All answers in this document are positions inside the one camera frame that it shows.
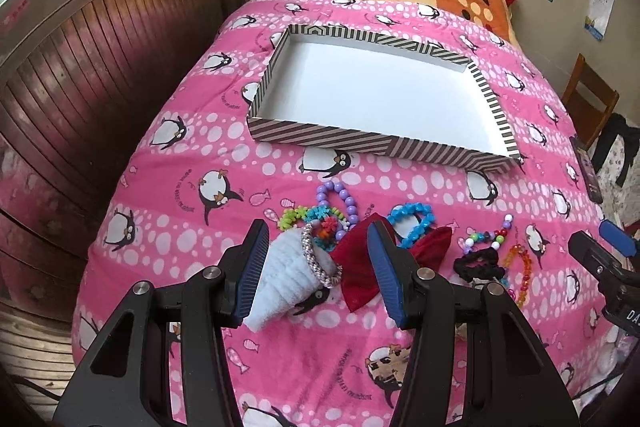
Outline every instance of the white polka dot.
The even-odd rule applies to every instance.
[[[156,237],[156,250],[160,255],[167,255],[171,248],[171,234],[169,232],[162,232]]]
[[[362,326],[366,330],[370,330],[375,325],[376,325],[376,314],[374,312],[365,313],[364,317],[362,318]]]
[[[267,158],[268,155],[271,154],[271,150],[273,147],[269,142],[260,142],[258,143],[258,147],[255,148],[255,155],[258,158]]]
[[[136,264],[138,264],[138,252],[135,250],[131,250],[130,248],[124,251],[124,254],[122,254],[122,258],[124,259],[125,263],[130,264],[131,266],[135,266]]]
[[[391,158],[387,158],[386,156],[378,156],[376,158],[376,165],[381,171],[389,172],[391,170]]]
[[[275,174],[276,171],[276,166],[273,163],[265,163],[262,166],[262,174],[264,174],[265,176],[271,176],[272,174]]]
[[[154,273],[160,275],[164,269],[164,259],[156,259],[154,261]]]
[[[190,267],[188,267],[184,271],[184,280],[189,279],[191,276],[195,275],[196,273],[198,273],[203,268],[204,268],[204,264],[202,264],[202,263],[193,263]]]
[[[420,175],[414,176],[411,180],[411,188],[416,194],[424,195],[427,193],[427,180]]]
[[[324,417],[328,420],[337,420],[338,418],[340,418],[340,416],[342,416],[342,411],[340,409],[336,409],[335,407],[332,407],[324,414]]]
[[[222,127],[214,126],[210,129],[209,134],[207,134],[207,140],[210,142],[216,142],[222,136]]]
[[[249,156],[249,153],[250,153],[249,146],[245,145],[244,143],[241,143],[236,145],[234,149],[231,151],[231,158],[236,162],[241,162],[247,156]]]
[[[436,188],[444,187],[444,176],[440,174],[438,171],[433,171],[431,173],[431,185]]]
[[[222,240],[222,242],[220,242],[220,251],[222,253],[225,253],[226,249],[229,247],[232,247],[234,245],[234,240],[227,237],[225,239]]]
[[[340,324],[340,315],[333,310],[322,310],[316,315],[316,322],[323,328],[335,328]]]
[[[198,234],[196,233],[196,231],[189,229],[189,230],[185,230],[178,236],[178,239],[175,241],[175,244],[178,247],[178,250],[186,253],[190,251],[191,248],[194,247],[197,240],[198,240]]]

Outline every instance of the red bow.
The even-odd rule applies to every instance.
[[[359,222],[331,252],[332,259],[342,265],[342,296],[349,311],[363,307],[378,292],[378,281],[367,251],[367,229],[376,220],[382,221],[391,237],[395,237],[391,224],[380,214],[371,214]],[[440,268],[451,243],[452,230],[440,227],[423,235],[409,249],[420,266],[433,270]]]

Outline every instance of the bed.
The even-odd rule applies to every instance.
[[[435,42],[471,58],[499,97],[521,162],[508,174],[484,174],[348,153],[345,166],[306,171],[302,158],[313,151],[254,142],[245,122],[252,92],[274,42],[291,23],[340,24]],[[330,103],[332,94],[318,88],[323,103]],[[505,214],[513,214],[500,256],[515,243],[535,254],[523,313],[574,393],[590,378],[611,326],[600,319],[603,301],[593,279],[566,253],[573,232],[597,237],[603,218],[584,191],[568,140],[573,134],[558,96],[535,66],[465,18],[444,10],[425,17],[409,1],[252,0],[223,24],[154,118],[120,178],[82,277],[72,330],[74,360],[81,360],[133,283],[147,279],[162,286],[188,279],[241,241],[256,217],[267,221],[273,239],[283,211],[311,206],[319,181],[332,179],[356,196],[361,215],[386,216],[396,204],[429,202],[437,224],[452,229],[440,272],[453,282],[460,282],[452,263],[462,255],[468,234],[493,230]],[[198,188],[210,172],[224,179],[225,199],[206,211]],[[515,262],[508,280],[516,292],[522,272]],[[179,325],[173,328],[172,408],[184,422]],[[380,295],[350,313],[339,288],[323,304],[273,319],[257,333],[244,326],[225,333],[246,425],[388,424],[411,341],[410,332],[388,318]],[[451,420],[462,413],[465,357],[460,340]]]

